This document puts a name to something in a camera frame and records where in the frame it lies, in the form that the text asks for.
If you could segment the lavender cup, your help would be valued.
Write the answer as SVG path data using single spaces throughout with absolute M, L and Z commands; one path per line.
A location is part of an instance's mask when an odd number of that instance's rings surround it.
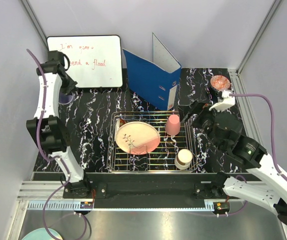
M 58 103 L 61 105 L 68 105 L 74 100 L 74 94 L 59 94 Z

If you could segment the pink beige plate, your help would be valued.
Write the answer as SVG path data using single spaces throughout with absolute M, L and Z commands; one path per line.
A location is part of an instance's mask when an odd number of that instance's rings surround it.
M 142 121 L 132 121 L 117 129 L 114 140 L 125 153 L 145 155 L 159 146 L 161 136 L 152 125 Z

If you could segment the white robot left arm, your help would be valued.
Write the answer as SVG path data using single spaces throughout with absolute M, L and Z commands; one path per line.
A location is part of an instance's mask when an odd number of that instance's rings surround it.
M 45 63 L 40 63 L 34 54 L 31 57 L 37 64 L 39 97 L 34 117 L 26 121 L 26 128 L 41 156 L 47 162 L 55 161 L 62 170 L 66 198 L 86 198 L 92 186 L 72 152 L 68 129 L 59 118 L 60 98 L 69 96 L 77 85 L 67 74 L 69 58 L 57 50 L 47 53 Z

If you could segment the beige brown cup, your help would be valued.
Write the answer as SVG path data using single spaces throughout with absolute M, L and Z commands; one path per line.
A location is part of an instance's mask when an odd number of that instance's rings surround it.
M 186 170 L 193 160 L 193 153 L 189 149 L 181 149 L 175 157 L 174 164 L 179 170 Z

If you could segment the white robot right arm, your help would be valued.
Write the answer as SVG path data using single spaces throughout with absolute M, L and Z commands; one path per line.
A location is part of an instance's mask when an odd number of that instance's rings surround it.
M 180 105 L 178 112 L 182 123 L 195 116 L 194 128 L 202 130 L 229 160 L 269 187 L 264 190 L 219 172 L 206 191 L 215 198 L 226 195 L 258 205 L 287 225 L 287 175 L 280 172 L 281 168 L 274 164 L 272 156 L 260 143 L 242 134 L 243 123 L 228 112 L 217 112 L 211 105 L 197 101 Z

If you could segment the wire dish rack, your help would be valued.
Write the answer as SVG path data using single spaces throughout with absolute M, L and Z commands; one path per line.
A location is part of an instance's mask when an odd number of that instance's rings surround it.
M 110 121 L 107 169 L 111 173 L 189 173 L 197 169 L 196 139 L 192 122 L 181 123 L 177 135 L 166 132 L 166 123 L 177 111 L 120 111 Z M 181 150 L 192 152 L 186 169 L 175 159 Z

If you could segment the pink cup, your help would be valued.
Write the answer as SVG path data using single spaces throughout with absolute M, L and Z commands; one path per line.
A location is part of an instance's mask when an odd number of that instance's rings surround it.
M 176 136 L 180 132 L 180 128 L 180 117 L 176 114 L 170 115 L 165 125 L 165 132 L 170 136 Z

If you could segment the red blue patterned bowl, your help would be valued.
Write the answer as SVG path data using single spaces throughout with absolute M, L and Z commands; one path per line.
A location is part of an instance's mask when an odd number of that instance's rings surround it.
M 214 75 L 210 79 L 210 85 L 217 92 L 222 92 L 231 88 L 230 80 L 223 75 Z

